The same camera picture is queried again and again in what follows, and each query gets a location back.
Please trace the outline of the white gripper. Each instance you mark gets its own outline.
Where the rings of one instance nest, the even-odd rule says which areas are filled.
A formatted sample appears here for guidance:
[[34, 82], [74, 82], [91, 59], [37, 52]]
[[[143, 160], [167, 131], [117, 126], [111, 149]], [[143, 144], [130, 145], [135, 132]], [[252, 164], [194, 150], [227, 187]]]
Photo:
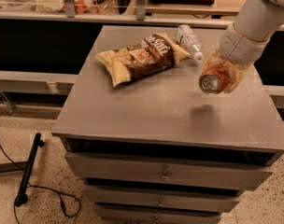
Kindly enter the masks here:
[[[234, 25], [230, 24], [220, 37], [218, 47], [208, 55], [203, 72], [212, 68], [218, 71], [228, 68], [231, 81], [224, 92], [231, 93], [243, 81], [250, 64], [261, 57], [268, 42], [269, 40], [254, 41], [249, 39], [237, 32]], [[225, 59], [230, 62], [226, 66], [224, 65]]]

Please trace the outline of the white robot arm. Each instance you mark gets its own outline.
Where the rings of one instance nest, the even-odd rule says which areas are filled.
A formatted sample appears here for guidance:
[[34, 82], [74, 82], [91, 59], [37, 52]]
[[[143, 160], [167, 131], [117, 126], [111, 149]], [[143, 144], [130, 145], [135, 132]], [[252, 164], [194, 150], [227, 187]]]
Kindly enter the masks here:
[[247, 0], [207, 57], [199, 77], [208, 94], [230, 93], [284, 24], [284, 0]]

